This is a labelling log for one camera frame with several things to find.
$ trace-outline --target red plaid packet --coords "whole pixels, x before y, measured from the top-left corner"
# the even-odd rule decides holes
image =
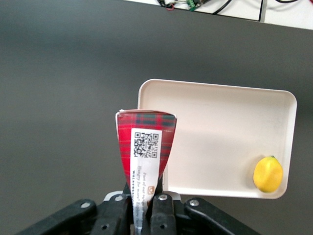
[[[159,178],[162,176],[171,152],[177,118],[173,114],[152,110],[126,110],[116,114],[117,136],[122,164],[130,187],[130,153],[133,128],[162,131]],[[152,153],[143,152],[138,157],[151,158]]]

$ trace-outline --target gray tabletop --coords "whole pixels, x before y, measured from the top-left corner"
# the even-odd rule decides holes
[[[124,187],[114,115],[136,108],[140,85],[152,78],[292,92],[286,193],[205,199],[262,234],[313,234],[312,38],[309,30],[126,1],[1,1],[1,234]]]

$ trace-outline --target yellow lemon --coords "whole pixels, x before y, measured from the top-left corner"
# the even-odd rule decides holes
[[[274,156],[261,159],[253,173],[253,181],[262,192],[274,192],[283,179],[283,168]]]

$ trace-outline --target wire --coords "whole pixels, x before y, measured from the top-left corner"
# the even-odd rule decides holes
[[[174,4],[172,4],[172,3],[169,3],[172,7],[166,7],[166,10],[168,10],[168,11],[174,11]]]
[[[291,2],[295,2],[295,1],[299,1],[299,0],[289,0],[289,1],[275,0],[275,1],[277,1],[279,3],[291,3]]]
[[[217,11],[213,12],[212,15],[217,15],[219,12],[221,12],[225,7],[227,7],[228,4],[230,4],[232,0],[228,0],[223,6],[220,7]]]
[[[169,2],[169,4],[176,4],[176,3],[187,3],[187,1],[186,0],[177,0],[177,1]]]

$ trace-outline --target plastic tray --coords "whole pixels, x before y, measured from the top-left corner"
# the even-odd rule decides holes
[[[178,122],[164,189],[180,194],[278,198],[287,189],[297,102],[287,91],[149,80],[138,108]],[[257,162],[274,155],[284,176],[273,193],[253,182]]]

